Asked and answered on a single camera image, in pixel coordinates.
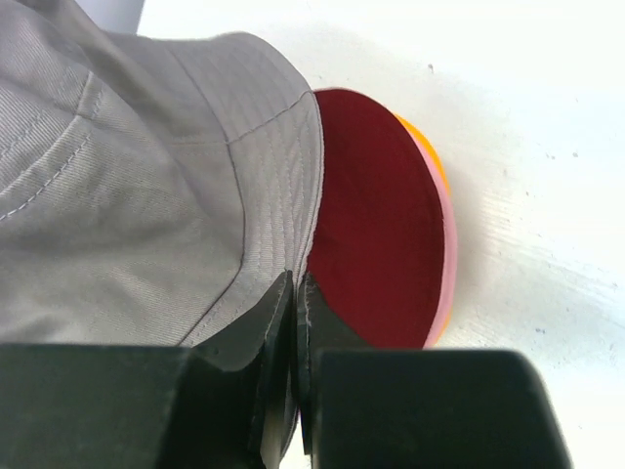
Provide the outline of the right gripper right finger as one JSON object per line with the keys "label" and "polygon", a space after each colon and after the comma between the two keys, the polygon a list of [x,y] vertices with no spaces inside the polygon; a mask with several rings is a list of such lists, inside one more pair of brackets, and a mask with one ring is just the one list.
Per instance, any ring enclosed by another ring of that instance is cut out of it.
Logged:
{"label": "right gripper right finger", "polygon": [[314,363],[321,350],[370,345],[328,306],[311,273],[305,273],[296,300],[296,398],[304,453],[313,452]]}

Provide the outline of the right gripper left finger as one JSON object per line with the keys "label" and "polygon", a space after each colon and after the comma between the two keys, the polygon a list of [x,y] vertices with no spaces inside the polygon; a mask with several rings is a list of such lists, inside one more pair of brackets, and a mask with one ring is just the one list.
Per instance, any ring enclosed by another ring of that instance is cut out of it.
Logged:
{"label": "right gripper left finger", "polygon": [[275,468],[288,394],[292,273],[195,348],[192,462],[196,468]]}

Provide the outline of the dark red bucket hat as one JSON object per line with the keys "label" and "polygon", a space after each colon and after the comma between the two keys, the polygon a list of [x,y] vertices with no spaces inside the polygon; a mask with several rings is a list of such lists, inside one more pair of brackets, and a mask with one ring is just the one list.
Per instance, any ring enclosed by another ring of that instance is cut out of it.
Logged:
{"label": "dark red bucket hat", "polygon": [[308,270],[367,343],[425,346],[438,311],[443,214],[424,157],[399,120],[354,91],[315,94],[324,176]]}

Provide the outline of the pink bucket hat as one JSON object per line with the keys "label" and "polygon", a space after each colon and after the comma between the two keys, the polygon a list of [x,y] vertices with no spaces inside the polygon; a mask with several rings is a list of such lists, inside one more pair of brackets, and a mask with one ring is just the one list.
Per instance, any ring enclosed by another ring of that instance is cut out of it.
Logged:
{"label": "pink bucket hat", "polygon": [[346,246],[333,307],[379,347],[431,347],[449,322],[458,235],[437,154],[405,119],[340,93],[337,168]]}

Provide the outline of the grey bucket hat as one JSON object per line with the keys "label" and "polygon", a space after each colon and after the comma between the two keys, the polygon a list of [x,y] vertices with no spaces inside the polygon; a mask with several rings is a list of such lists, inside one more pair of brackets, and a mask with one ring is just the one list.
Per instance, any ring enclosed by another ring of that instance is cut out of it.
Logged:
{"label": "grey bucket hat", "polygon": [[300,281],[319,109],[249,33],[155,40],[1,5],[1,338],[193,345]]}

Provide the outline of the yellow bucket hat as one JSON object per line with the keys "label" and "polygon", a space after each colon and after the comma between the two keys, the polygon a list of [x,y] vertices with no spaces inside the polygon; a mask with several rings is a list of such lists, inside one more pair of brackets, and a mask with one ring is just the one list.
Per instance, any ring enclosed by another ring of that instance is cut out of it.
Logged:
{"label": "yellow bucket hat", "polygon": [[396,119],[409,133],[415,146],[420,151],[420,154],[429,168],[431,178],[437,188],[438,199],[442,212],[444,251],[441,288],[437,313],[435,314],[430,332],[424,344],[425,348],[430,348],[435,346],[435,344],[439,341],[440,336],[447,328],[452,312],[455,281],[458,269],[458,233],[451,200],[450,186],[448,184],[448,179],[445,175],[442,162],[436,150],[424,134],[421,133],[412,123],[398,114],[396,114]]}

